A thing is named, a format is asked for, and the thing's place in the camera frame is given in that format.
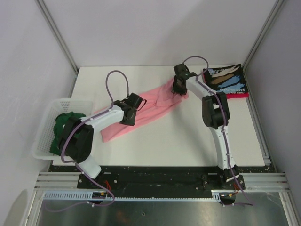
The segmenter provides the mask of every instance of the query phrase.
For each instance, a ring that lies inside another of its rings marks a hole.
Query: purple cable
[[[94,118],[97,118],[97,117],[99,117],[99,116],[101,116],[101,115],[107,113],[107,112],[113,107],[113,105],[114,105],[114,100],[113,100],[113,97],[112,97],[112,95],[111,95],[111,93],[110,93],[110,91],[109,91],[109,87],[108,87],[108,78],[109,78],[109,76],[110,76],[112,73],[114,73],[114,72],[118,72],[118,73],[122,74],[122,75],[124,76],[124,78],[126,79],[126,82],[127,82],[127,97],[129,96],[129,87],[128,87],[128,80],[127,80],[126,75],[125,75],[123,72],[119,71],[119,70],[113,70],[113,71],[109,72],[108,75],[107,75],[107,77],[106,77],[106,80],[105,80],[105,87],[106,87],[107,92],[108,92],[108,94],[109,94],[109,97],[110,97],[110,99],[111,99],[111,105],[110,105],[110,107],[109,107],[107,110],[105,110],[105,111],[103,111],[103,112],[100,112],[100,113],[94,115],[94,116],[93,116]],[[78,126],[76,126],[76,127],[74,128],[74,130],[70,133],[70,135],[68,136],[68,138],[67,138],[67,140],[66,140],[66,142],[65,142],[65,144],[64,144],[64,146],[63,146],[63,149],[62,149],[62,153],[61,153],[61,160],[62,160],[62,162],[64,162],[64,163],[74,162],[74,161],[66,161],[66,160],[64,159],[66,148],[67,148],[67,146],[68,146],[68,144],[69,144],[69,142],[70,142],[72,136],[76,133],[76,131],[77,131],[83,124],[85,124],[86,122],[90,121],[90,119],[93,119],[93,117],[90,117],[90,118],[84,120],[83,122],[81,122],[81,123],[80,123]],[[82,173],[83,173],[83,174],[84,174],[84,175],[85,175],[85,176],[86,176],[93,184],[95,184],[96,186],[100,187],[101,189],[104,189],[107,193],[109,193],[109,194],[112,196],[112,201],[111,201],[110,203],[108,203],[108,204],[103,204],[103,205],[93,203],[93,204],[92,204],[93,206],[109,206],[109,205],[111,205],[111,204],[115,201],[115,196],[114,196],[114,194],[113,194],[111,191],[109,191],[107,188],[101,186],[99,183],[95,182],[89,175],[87,175],[87,174],[82,170],[82,168],[81,168],[77,163],[75,164],[75,166],[76,166],[77,169],[79,169],[79,171],[82,172]],[[46,207],[45,204],[44,204],[44,208],[45,208],[47,211],[49,211],[49,212],[57,213],[57,212],[62,212],[62,211],[68,210],[68,209],[70,209],[70,208],[72,208],[72,207],[74,207],[74,206],[77,206],[77,205],[80,205],[80,204],[84,204],[84,203],[87,203],[87,202],[78,202],[78,203],[76,203],[76,204],[73,204],[73,205],[71,205],[71,206],[69,206],[69,207],[66,207],[66,208],[64,208],[64,209],[61,209],[61,210],[50,210],[50,209],[48,209],[48,208]]]
[[[196,77],[196,82],[197,82],[199,85],[201,85],[204,89],[206,89],[207,92],[213,94],[213,95],[215,96],[215,98],[216,98],[216,100],[217,100],[219,106],[220,106],[220,109],[221,109],[221,112],[222,112],[222,119],[223,119],[222,134],[223,134],[223,137],[224,137],[224,140],[225,140],[225,145],[226,145],[228,166],[229,166],[229,168],[230,168],[230,171],[231,171],[231,173],[232,173],[232,175],[233,175],[233,177],[234,177],[235,183],[237,184],[238,188],[241,190],[241,192],[242,192],[242,194],[244,195],[244,197],[250,202],[250,203],[239,202],[239,203],[235,203],[234,205],[237,205],[237,206],[238,206],[238,205],[251,205],[251,206],[254,206],[253,202],[248,198],[248,196],[246,195],[246,193],[244,192],[244,190],[243,190],[242,187],[240,186],[240,183],[239,183],[239,181],[237,180],[237,178],[235,177],[235,174],[234,174],[233,169],[232,169],[232,167],[231,167],[229,145],[228,145],[226,133],[225,133],[225,130],[224,130],[224,128],[225,128],[225,126],[226,126],[226,116],[225,116],[224,110],[223,110],[223,108],[222,108],[222,104],[221,104],[221,102],[220,102],[220,100],[219,100],[217,94],[216,94],[215,92],[211,91],[211,89],[210,89],[207,85],[203,84],[202,82],[200,82],[200,81],[198,80],[199,76],[200,76],[200,75],[203,75],[203,74],[208,70],[208,68],[209,68],[209,63],[208,63],[208,61],[207,61],[205,58],[203,58],[203,57],[201,57],[201,56],[190,56],[189,58],[187,58],[187,59],[185,59],[185,60],[183,61],[183,64],[184,64],[188,59],[190,59],[190,58],[200,58],[200,59],[205,60],[205,62],[207,63],[207,68],[206,68],[205,70],[203,70],[203,71]]]

